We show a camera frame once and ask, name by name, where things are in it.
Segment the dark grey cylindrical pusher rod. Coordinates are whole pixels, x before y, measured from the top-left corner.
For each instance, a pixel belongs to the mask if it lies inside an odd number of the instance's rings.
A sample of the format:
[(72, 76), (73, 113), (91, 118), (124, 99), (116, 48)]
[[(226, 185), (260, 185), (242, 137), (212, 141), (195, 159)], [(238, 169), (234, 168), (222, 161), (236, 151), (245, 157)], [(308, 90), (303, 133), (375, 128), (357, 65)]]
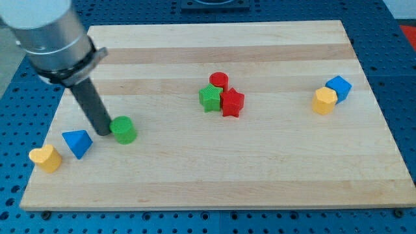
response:
[(111, 117), (90, 78), (72, 86), (71, 93), (99, 136), (111, 133)]

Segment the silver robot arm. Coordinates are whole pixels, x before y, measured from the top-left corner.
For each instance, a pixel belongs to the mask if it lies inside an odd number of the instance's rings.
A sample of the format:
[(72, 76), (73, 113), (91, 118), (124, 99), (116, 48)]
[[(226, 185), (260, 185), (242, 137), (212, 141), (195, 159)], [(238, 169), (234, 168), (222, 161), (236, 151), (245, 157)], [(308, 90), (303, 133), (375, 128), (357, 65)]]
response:
[(1, 19), (39, 77), (70, 89), (95, 132), (109, 135), (111, 117), (90, 79), (108, 52), (95, 47), (73, 3), (1, 0)]

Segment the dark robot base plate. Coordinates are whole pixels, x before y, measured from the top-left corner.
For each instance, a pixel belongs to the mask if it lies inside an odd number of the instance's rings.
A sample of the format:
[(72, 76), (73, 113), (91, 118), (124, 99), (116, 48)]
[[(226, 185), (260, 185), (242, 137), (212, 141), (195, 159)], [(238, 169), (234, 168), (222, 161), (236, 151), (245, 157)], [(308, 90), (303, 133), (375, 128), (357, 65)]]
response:
[(194, 10), (248, 10), (250, 0), (180, 0), (182, 12)]

